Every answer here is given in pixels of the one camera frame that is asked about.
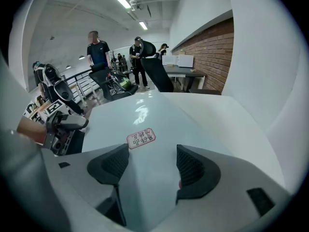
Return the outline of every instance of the chair headrest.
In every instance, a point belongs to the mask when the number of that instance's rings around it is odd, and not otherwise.
[[[155,54],[156,49],[152,43],[143,41],[142,39],[139,41],[141,44],[140,57],[151,57]]]

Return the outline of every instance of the handrail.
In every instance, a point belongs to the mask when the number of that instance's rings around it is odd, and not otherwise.
[[[70,76],[69,78],[65,79],[64,81],[67,82],[68,80],[71,80],[72,78],[75,78],[75,77],[77,77],[77,76],[79,76],[81,74],[84,74],[84,73],[87,73],[87,72],[90,72],[90,71],[92,71],[92,69],[89,69],[89,70],[86,70],[86,71],[83,71],[83,72],[79,72],[79,73],[77,73],[77,74],[75,74],[73,76]]]

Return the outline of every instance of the man in blue shirt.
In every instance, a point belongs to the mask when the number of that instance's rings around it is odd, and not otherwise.
[[[111,69],[111,60],[108,54],[110,49],[105,41],[101,41],[98,38],[98,31],[91,31],[88,34],[88,40],[91,42],[87,48],[88,62],[91,67],[94,64],[105,63],[105,66]]]

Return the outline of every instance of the black pants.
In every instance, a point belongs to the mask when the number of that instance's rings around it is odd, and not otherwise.
[[[135,83],[138,84],[138,85],[140,84],[139,72],[141,73],[143,85],[144,85],[144,87],[146,87],[148,85],[148,83],[147,83],[147,79],[146,79],[145,70],[144,70],[144,68],[142,67],[141,64],[137,64],[136,68],[134,69]]]
[[[77,105],[73,100],[70,101],[65,101],[63,99],[61,99],[57,93],[54,90],[54,87],[48,87],[48,91],[49,91],[49,97],[48,99],[54,103],[56,100],[61,100],[63,103],[65,103],[68,107],[70,107],[74,112],[76,112],[77,114],[82,114],[84,111],[83,109],[80,108],[79,105]]]

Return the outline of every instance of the white glossy surface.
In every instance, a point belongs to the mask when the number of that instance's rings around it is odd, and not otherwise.
[[[285,187],[281,166],[264,132],[252,116],[232,97],[163,93],[235,157],[247,160]]]
[[[156,140],[130,150],[120,181],[128,228],[149,231],[175,207],[179,189],[176,145],[230,154],[212,135],[156,90],[136,93],[95,107],[86,129],[83,152],[126,143],[126,137],[151,128]]]

